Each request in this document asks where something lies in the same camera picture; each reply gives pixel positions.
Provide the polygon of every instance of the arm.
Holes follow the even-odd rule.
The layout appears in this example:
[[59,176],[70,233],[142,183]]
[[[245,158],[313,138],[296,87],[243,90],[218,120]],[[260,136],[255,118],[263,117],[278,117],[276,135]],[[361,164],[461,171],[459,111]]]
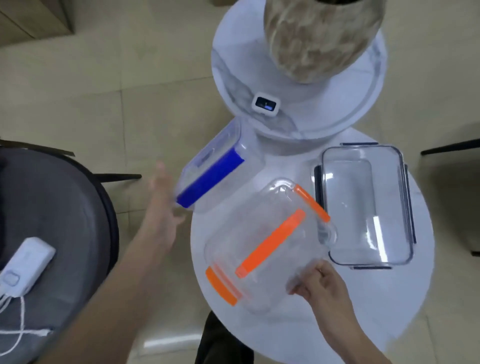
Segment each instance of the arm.
[[324,260],[294,293],[312,307],[327,343],[346,364],[391,364],[361,329],[342,277]]
[[150,187],[150,205],[123,259],[38,364],[127,361],[138,330],[156,307],[160,262],[182,222],[173,216],[171,182],[163,165]]

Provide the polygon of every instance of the white marble tabletop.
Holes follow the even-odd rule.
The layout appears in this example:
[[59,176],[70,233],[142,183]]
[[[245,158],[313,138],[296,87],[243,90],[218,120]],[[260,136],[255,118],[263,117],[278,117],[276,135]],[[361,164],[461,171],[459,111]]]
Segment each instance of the white marble tabletop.
[[[352,128],[322,145],[313,142],[286,145],[263,139],[265,169],[210,212],[203,215],[194,213],[191,250],[200,288],[226,328],[257,352],[286,364],[342,363],[327,345],[312,310],[301,297],[285,298],[267,315],[254,315],[241,305],[232,307],[226,303],[205,276],[206,240],[222,224],[229,211],[274,178],[292,179],[314,195],[312,168],[324,149],[345,142],[372,141]],[[411,175],[410,193],[417,245],[408,265],[391,270],[352,270],[335,266],[348,286],[362,328],[382,351],[402,334],[419,311],[433,272],[432,222],[425,200]]]
[[[248,114],[257,131],[279,140],[320,139],[356,123],[377,100],[387,68],[380,31],[365,53],[342,73],[303,85],[273,63],[264,36],[265,0],[239,0],[225,14],[213,40],[212,73],[234,115]],[[265,92],[281,100],[276,117],[251,108]]]

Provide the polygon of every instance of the pants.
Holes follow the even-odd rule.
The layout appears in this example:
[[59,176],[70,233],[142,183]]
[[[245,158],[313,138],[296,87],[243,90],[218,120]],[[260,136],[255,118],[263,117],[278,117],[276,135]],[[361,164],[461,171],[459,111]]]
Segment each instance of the pants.
[[253,350],[234,337],[210,312],[195,364],[253,364]]

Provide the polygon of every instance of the tile floor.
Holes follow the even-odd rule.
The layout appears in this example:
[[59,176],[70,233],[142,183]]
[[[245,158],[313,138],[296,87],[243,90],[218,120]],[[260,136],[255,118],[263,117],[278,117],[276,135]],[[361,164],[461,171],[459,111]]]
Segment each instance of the tile floor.
[[[73,4],[74,36],[0,49],[0,136],[73,150],[94,172],[148,175],[161,158],[177,177],[231,118],[210,69],[212,38],[227,8],[208,0]],[[478,363],[480,258],[468,247],[480,250],[480,152],[423,160],[419,152],[480,136],[480,3],[389,0],[384,31],[385,86],[357,128],[403,150],[436,236],[428,298],[388,355],[397,364]],[[144,186],[116,183],[108,192],[123,251],[144,213]],[[165,264],[170,299],[139,334],[131,364],[194,361],[209,308],[193,273],[189,233],[185,224]],[[163,340],[183,335],[192,340]]]

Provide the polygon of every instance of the plastic food container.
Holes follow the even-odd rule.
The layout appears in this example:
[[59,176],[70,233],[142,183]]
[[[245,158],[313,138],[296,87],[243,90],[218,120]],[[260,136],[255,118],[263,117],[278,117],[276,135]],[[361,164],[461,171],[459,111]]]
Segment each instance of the plastic food container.
[[235,117],[183,168],[175,191],[177,203],[206,212],[264,166],[254,129],[245,117]]
[[397,148],[378,143],[328,148],[320,183],[320,203],[338,229],[329,253],[333,262],[356,269],[410,262],[415,230],[407,166]]
[[335,240],[330,217],[303,188],[274,180],[207,241],[206,275],[230,305],[265,313],[300,282],[305,269],[328,255]]

